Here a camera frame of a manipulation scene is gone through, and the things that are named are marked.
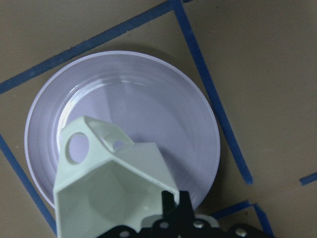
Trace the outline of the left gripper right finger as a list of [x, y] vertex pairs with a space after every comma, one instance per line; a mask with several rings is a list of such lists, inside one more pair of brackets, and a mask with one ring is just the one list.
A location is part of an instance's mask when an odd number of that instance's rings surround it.
[[194, 211], [188, 191], [179, 192], [178, 215], [183, 222], [192, 222], [194, 220]]

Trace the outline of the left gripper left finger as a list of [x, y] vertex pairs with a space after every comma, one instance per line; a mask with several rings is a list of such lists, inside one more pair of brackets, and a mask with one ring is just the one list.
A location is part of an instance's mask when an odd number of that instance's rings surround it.
[[175, 222], [177, 218], [177, 205], [174, 201], [174, 195], [169, 191], [163, 191], [161, 198], [163, 219], [169, 222]]

